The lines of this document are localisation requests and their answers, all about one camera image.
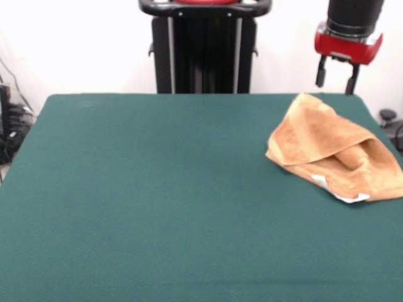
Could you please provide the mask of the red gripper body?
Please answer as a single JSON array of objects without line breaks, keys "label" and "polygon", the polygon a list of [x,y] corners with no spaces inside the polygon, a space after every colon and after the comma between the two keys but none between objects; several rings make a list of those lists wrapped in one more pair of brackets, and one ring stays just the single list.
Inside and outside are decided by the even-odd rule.
[{"label": "red gripper body", "polygon": [[383,34],[372,33],[364,38],[346,38],[332,33],[325,22],[320,22],[315,33],[315,51],[326,57],[336,57],[352,64],[369,65],[377,56]]}]

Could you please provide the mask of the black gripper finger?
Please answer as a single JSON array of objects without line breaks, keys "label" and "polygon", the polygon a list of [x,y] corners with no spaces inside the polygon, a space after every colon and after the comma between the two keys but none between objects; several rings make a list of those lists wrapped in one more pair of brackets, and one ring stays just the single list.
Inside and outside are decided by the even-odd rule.
[{"label": "black gripper finger", "polygon": [[324,80],[326,77],[326,69],[325,69],[326,60],[327,60],[326,56],[321,56],[317,69],[317,77],[315,80],[315,84],[317,87],[322,87],[324,85]]},{"label": "black gripper finger", "polygon": [[360,73],[360,64],[351,64],[353,71],[351,77],[348,79],[346,89],[345,89],[345,95],[347,96],[352,96],[355,91],[356,83],[358,80],[358,76]]}]

